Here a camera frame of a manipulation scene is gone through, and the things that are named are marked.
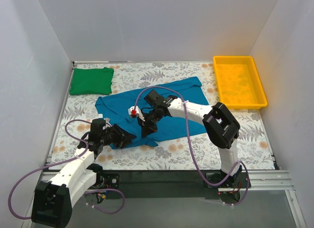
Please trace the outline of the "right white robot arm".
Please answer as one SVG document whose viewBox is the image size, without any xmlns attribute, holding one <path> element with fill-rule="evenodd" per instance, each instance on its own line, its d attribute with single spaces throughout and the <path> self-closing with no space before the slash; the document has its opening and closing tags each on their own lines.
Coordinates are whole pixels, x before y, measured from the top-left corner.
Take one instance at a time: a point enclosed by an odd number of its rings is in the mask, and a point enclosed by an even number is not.
<svg viewBox="0 0 314 228">
<path fill-rule="evenodd" d="M 143 137 L 155 133 L 157 122 L 166 116 L 199 123 L 218 148 L 221 161 L 221 181 L 212 183 L 205 179 L 205 182 L 212 187 L 224 184 L 230 188 L 239 183 L 242 171 L 237 154 L 240 124 L 223 103 L 200 105 L 184 100 L 177 92 L 164 98 L 155 90 L 150 91 L 144 99 L 152 107 L 148 113 L 143 113 L 138 106 L 129 109 L 129 114 L 137 118 Z"/>
</svg>

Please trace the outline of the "blue t shirt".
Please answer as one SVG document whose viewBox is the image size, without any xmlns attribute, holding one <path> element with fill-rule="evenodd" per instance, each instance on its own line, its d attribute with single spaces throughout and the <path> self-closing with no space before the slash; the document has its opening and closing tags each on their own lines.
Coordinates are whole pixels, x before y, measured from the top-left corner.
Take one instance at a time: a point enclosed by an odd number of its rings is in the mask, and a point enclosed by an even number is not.
<svg viewBox="0 0 314 228">
<path fill-rule="evenodd" d="M 149 90 L 135 89 L 106 97 L 99 97 L 95 107 L 99 114 L 110 119 L 123 130 L 135 135 L 130 147 L 141 145 L 157 146 L 159 142 L 193 136 L 206 132 L 202 124 L 203 115 L 211 108 L 201 89 L 198 77 L 152 87 L 159 95 L 167 98 L 173 95 L 176 99 L 170 104 L 170 116 L 162 117 L 157 122 L 157 131 L 146 137 L 141 136 L 141 126 L 136 118 L 131 118 L 128 109 L 137 106 L 148 112 L 150 106 L 144 99 Z"/>
</svg>

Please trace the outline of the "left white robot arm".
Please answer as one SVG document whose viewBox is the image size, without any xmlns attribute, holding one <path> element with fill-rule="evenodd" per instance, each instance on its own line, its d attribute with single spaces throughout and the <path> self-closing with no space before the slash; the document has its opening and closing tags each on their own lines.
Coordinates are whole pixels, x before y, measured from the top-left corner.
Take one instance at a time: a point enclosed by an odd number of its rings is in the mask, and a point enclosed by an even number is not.
<svg viewBox="0 0 314 228">
<path fill-rule="evenodd" d="M 37 184 L 31 220 L 53 228 L 64 228 L 74 205 L 85 193 L 95 194 L 98 203 L 105 200 L 109 191 L 118 189 L 120 176 L 105 172 L 94 160 L 104 146 L 125 148 L 135 137 L 117 124 L 111 125 L 101 118 L 92 120 L 90 130 L 79 140 L 74 160 L 66 163 L 49 181 Z"/>
</svg>

